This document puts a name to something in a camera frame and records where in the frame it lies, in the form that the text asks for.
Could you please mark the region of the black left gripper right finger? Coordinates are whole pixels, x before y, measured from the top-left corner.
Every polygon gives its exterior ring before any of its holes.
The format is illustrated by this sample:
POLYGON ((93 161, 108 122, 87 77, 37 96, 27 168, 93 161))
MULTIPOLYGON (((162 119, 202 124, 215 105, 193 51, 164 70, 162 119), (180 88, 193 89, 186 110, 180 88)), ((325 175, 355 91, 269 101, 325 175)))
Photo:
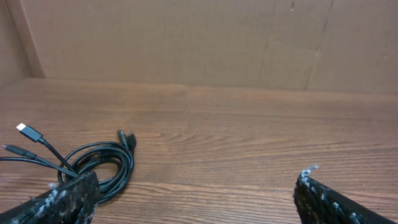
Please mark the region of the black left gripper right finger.
POLYGON ((303 224, 396 224, 310 177, 310 166, 298 175, 294 204, 303 224))

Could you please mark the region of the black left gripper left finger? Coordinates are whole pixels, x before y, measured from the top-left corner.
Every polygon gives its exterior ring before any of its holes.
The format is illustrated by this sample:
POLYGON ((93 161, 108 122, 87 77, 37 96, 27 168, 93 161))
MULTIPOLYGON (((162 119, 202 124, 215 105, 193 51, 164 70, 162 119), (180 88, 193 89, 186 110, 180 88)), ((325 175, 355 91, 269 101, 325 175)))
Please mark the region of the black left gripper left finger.
POLYGON ((99 203, 95 172, 87 172, 1 214, 2 224, 91 223, 99 203))

